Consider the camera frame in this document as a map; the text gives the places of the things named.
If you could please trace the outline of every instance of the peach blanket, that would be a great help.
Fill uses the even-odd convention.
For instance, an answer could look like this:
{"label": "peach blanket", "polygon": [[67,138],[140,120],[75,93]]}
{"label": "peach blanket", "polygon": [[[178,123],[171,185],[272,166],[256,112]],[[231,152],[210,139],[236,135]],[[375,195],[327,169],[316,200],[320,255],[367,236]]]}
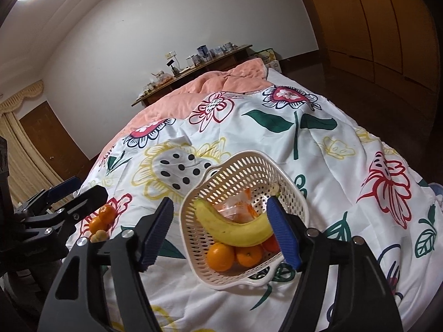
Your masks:
{"label": "peach blanket", "polygon": [[259,58],[246,61],[227,72],[206,72],[140,111],[109,141],[98,159],[104,156],[119,138],[141,126],[165,118],[179,118],[180,120],[187,118],[194,107],[208,94],[219,91],[247,93],[272,86],[266,81],[266,77],[267,68]]}

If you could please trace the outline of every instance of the perforated basket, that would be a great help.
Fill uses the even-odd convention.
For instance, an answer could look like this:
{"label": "perforated basket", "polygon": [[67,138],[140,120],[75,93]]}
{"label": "perforated basket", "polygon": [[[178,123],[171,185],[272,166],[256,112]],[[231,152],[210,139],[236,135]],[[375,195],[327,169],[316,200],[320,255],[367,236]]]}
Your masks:
{"label": "perforated basket", "polygon": [[[279,200],[287,213],[298,215],[309,225],[309,212],[302,193],[286,173],[266,154],[244,151],[232,156],[221,165],[206,170],[201,182],[191,190],[180,210],[180,228],[185,253],[190,267],[204,285],[212,289],[226,289],[236,285],[262,286],[274,276],[275,269],[283,261],[279,253],[265,253],[262,262],[246,269],[235,264],[227,272],[216,272],[206,264],[205,256],[214,239],[197,221],[192,202],[202,197],[216,204],[228,196],[234,196],[250,188],[253,207],[259,213],[266,212],[267,199],[280,189]],[[269,267],[264,278],[250,276]]]}

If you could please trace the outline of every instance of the yellow banana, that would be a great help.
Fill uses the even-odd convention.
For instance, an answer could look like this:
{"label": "yellow banana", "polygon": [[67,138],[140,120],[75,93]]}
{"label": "yellow banana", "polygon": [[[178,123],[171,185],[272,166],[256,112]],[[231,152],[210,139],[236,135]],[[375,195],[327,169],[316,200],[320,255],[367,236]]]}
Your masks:
{"label": "yellow banana", "polygon": [[232,222],[222,215],[208,201],[197,198],[194,201],[195,217],[205,230],[217,241],[235,247],[250,247],[266,241],[272,236],[272,227],[266,213],[245,224]]}

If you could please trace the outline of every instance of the white floral bedspread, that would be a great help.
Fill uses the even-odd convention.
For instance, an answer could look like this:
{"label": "white floral bedspread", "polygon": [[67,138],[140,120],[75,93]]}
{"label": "white floral bedspread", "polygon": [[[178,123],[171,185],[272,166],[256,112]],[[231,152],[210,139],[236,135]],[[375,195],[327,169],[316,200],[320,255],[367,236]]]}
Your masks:
{"label": "white floral bedspread", "polygon": [[[174,201],[176,217],[157,262],[142,274],[163,330],[268,332],[283,321],[298,281],[289,265],[282,263],[267,286],[217,292],[200,285],[184,258],[177,217],[183,197],[209,166],[247,149],[265,152],[294,180],[311,226],[330,238],[365,238],[409,328],[443,280],[443,216],[436,196],[394,149],[324,97],[288,80],[251,95],[216,92],[186,120],[140,127],[112,147],[82,186],[106,187],[118,210],[112,236],[153,213],[163,197]],[[68,247],[89,234],[92,217],[77,225]],[[331,268],[319,330],[331,315],[336,273]],[[119,328],[109,272],[105,284]]]}

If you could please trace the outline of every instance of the screw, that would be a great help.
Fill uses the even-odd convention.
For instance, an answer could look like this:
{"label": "screw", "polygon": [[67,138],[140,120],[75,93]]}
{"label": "screw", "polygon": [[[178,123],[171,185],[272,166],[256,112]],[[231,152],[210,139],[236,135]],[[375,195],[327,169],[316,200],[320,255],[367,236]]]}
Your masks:
{"label": "screw", "polygon": [[316,228],[308,228],[306,230],[306,235],[308,237],[317,237],[320,234],[320,231],[317,230]]}
{"label": "screw", "polygon": [[365,243],[365,239],[363,237],[361,237],[361,236],[354,236],[352,238],[352,240],[354,241],[354,243],[356,245],[359,245],[359,246],[361,246],[361,245],[363,245]]}
{"label": "screw", "polygon": [[86,237],[81,237],[77,240],[77,246],[84,246],[88,243],[88,239]]}
{"label": "screw", "polygon": [[123,238],[130,238],[132,236],[134,236],[134,230],[124,230],[121,233],[121,237],[123,237]]}

